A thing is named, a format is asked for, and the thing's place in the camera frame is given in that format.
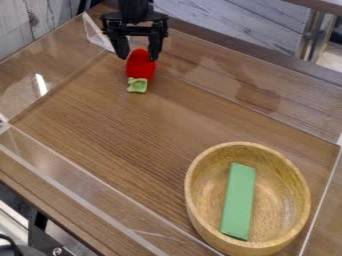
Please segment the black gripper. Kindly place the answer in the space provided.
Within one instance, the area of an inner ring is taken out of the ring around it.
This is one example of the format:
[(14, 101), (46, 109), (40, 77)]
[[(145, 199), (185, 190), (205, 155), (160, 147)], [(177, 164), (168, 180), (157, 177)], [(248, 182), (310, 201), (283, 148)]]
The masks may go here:
[(100, 16), (102, 33), (108, 35), (117, 57), (127, 59), (129, 43), (127, 36), (148, 36), (149, 60), (155, 61), (161, 51), (161, 37), (168, 36), (168, 16), (159, 12), (149, 13), (137, 23), (124, 21), (119, 12)]

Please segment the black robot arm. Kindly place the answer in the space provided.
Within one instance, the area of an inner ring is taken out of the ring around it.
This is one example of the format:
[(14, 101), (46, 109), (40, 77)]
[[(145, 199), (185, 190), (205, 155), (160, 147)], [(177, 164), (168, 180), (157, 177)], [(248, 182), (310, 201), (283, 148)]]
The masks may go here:
[(153, 10), (153, 0), (117, 0), (119, 10), (100, 16), (102, 34), (108, 37), (117, 57), (131, 52), (128, 37), (148, 38), (148, 57), (156, 61), (168, 36), (168, 15)]

